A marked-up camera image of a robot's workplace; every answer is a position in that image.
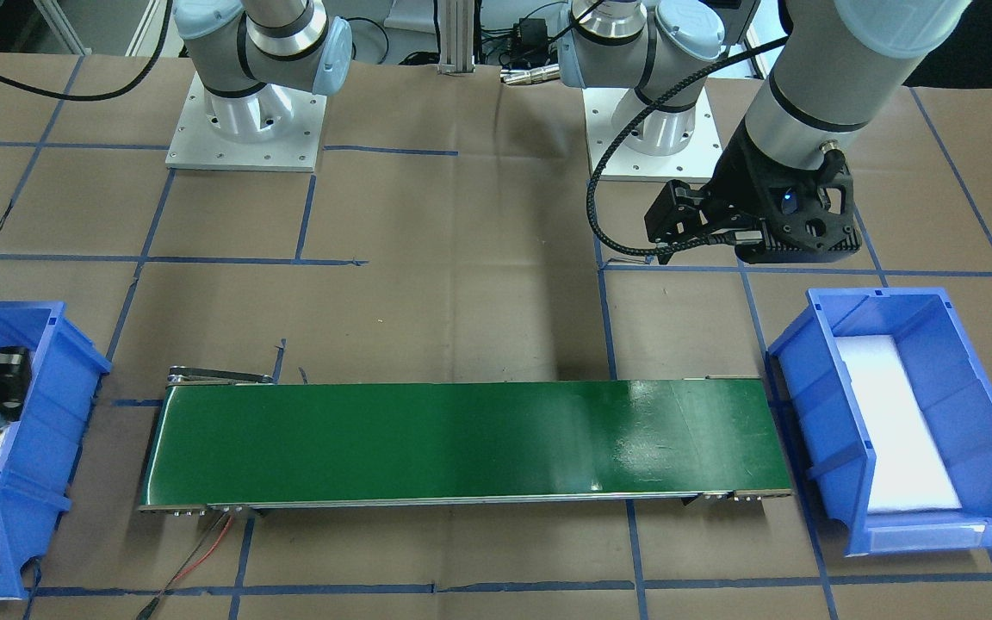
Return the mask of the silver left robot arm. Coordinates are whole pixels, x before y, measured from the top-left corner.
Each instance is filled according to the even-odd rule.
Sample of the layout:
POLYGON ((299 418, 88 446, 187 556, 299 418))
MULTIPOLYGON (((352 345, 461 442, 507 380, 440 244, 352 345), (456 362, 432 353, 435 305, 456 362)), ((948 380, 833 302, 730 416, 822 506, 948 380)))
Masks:
POLYGON ((586 185, 599 243, 661 264, 729 245, 748 264, 833 263, 863 242, 847 146, 922 60, 952 35, 967 1, 784 1, 784 35, 729 55, 727 28, 701 1, 570 1, 558 47, 561 81, 627 88, 614 136, 586 185), (596 189, 611 158, 637 145, 653 116, 693 114, 709 76, 779 51, 709 180, 679 179, 644 215, 647 246, 612 239, 596 189))

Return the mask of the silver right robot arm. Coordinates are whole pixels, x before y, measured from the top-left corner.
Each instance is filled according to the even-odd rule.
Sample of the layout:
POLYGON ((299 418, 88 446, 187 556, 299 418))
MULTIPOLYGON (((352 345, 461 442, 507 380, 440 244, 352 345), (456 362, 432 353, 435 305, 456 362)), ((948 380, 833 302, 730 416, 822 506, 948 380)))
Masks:
POLYGON ((341 90, 351 64, 353 33, 319 1, 168 1, 149 59, 106 93, 49 90, 0 74, 0 85, 30 97, 70 103, 114 101, 137 90, 161 58, 170 28, 188 48, 197 90, 188 94, 168 165, 224 171, 260 168, 311 171, 318 160, 320 120, 307 111, 341 90))

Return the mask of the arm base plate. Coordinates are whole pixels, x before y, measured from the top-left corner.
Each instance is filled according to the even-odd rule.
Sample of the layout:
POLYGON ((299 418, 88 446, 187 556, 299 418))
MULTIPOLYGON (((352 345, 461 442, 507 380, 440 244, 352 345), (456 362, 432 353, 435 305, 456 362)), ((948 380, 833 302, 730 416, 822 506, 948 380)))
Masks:
MULTIPOLYGON (((644 109, 630 88, 586 88, 583 91, 589 169, 594 170, 607 146, 634 114, 644 109)), ((722 153, 708 95, 699 91, 686 111, 654 111, 631 130, 607 162, 603 180, 668 181, 689 184, 710 180, 722 153)))
POLYGON ((328 97, 268 84, 216 96, 198 76, 170 138, 170 169, 315 172, 328 97))

